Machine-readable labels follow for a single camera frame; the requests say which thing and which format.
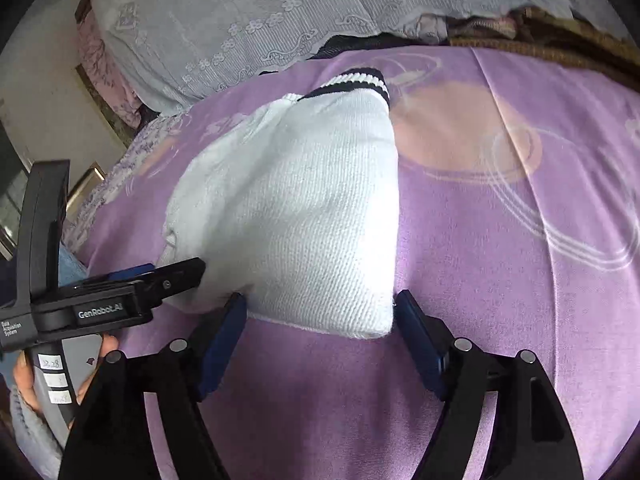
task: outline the purple bedsheet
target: purple bedsheet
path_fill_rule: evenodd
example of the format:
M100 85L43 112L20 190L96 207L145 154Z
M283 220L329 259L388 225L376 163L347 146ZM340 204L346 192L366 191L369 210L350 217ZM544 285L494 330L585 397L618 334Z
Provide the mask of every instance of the purple bedsheet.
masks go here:
M640 420L640 96L602 75L447 47L301 62L148 126L66 243L94 274L155 261L169 197L195 155L260 105L356 66L380 69L392 93L397 290L484 350L533 349L586 478L599 478ZM122 347L157 351L193 324L163 306ZM148 405L159 465L174 478ZM202 413L234 480L400 480L440 408L395 331L348 340L251 319ZM479 477L492 409L466 478Z

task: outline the striped cuff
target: striped cuff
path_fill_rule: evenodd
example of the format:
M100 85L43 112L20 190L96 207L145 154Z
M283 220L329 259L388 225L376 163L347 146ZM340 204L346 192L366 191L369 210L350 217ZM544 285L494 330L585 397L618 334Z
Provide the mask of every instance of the striped cuff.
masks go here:
M386 105L389 105L389 92L386 89L385 78L382 72L375 68L351 68L332 78L320 88L309 92L301 99L335 92L351 92L358 88L366 88L378 92L386 101Z

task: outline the finger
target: finger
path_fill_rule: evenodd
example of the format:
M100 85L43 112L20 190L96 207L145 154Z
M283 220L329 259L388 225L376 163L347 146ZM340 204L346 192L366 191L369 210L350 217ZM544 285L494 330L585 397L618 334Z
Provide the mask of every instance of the finger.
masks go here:
M98 367L100 366L100 362L109 352L118 349L118 340L112 335L105 335L102 338L102 346L100 347L100 354L98 358L98 364L94 368L94 371L84 380L84 383L78 389L78 394L76 395L76 402L80 404L86 395L86 391L89 389L91 385L91 381L94 380L95 374L98 371Z
M40 412L40 403L33 389L33 369L27 362L27 357L23 351L20 352L14 366L14 381L24 402L26 402L34 412Z

